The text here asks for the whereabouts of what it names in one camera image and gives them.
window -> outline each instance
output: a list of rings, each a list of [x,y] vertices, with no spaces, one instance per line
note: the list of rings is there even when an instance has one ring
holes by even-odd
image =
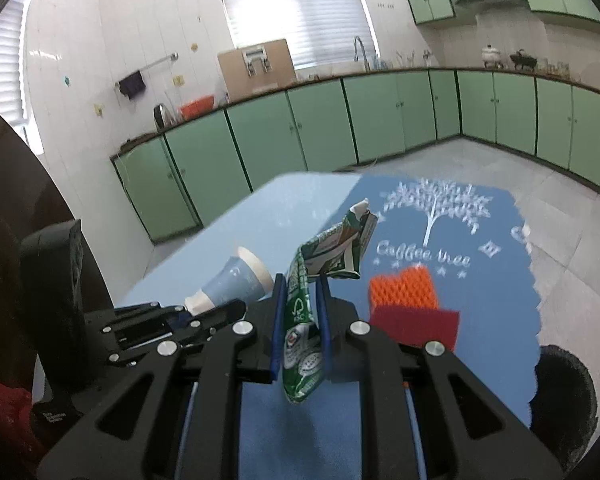
[[[0,13],[0,115],[34,153],[40,154],[40,136],[28,117],[24,98],[24,24],[29,2],[10,0]]]
[[[353,37],[378,51],[363,0],[223,0],[236,48],[285,38],[296,69],[353,60]]]

green wrapper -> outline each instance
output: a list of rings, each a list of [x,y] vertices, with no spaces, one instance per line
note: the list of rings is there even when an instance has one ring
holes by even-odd
[[[378,222],[368,206],[368,200],[352,206],[342,222],[299,247],[289,267],[282,383],[286,398],[296,404],[323,378],[320,331],[311,309],[309,282],[323,273],[332,278],[360,278],[360,260]]]

metal screw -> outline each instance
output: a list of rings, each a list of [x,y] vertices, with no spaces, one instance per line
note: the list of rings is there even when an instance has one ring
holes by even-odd
[[[158,354],[167,357],[168,355],[175,354],[178,349],[178,344],[174,341],[167,340],[163,341],[158,345]]]
[[[424,349],[427,354],[433,355],[433,357],[438,357],[445,352],[445,346],[440,341],[429,341],[424,345]]]
[[[238,321],[234,323],[232,328],[234,330],[234,334],[247,335],[251,333],[251,330],[253,330],[253,325],[248,321]]]
[[[364,321],[354,321],[349,326],[349,330],[355,335],[366,335],[371,330],[371,326]]]

cardboard box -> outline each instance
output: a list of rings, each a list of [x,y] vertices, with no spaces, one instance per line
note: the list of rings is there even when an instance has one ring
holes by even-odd
[[[260,52],[266,53],[266,65],[270,66],[268,72]],[[218,62],[231,101],[285,88],[296,82],[296,71],[286,40],[268,41],[223,52],[218,54]],[[247,62],[251,63],[251,74]]]

orange sponge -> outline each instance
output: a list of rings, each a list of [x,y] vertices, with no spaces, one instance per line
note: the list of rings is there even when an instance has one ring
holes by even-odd
[[[400,274],[374,276],[369,280],[369,306],[405,306],[437,310],[438,297],[429,269],[414,266]]]

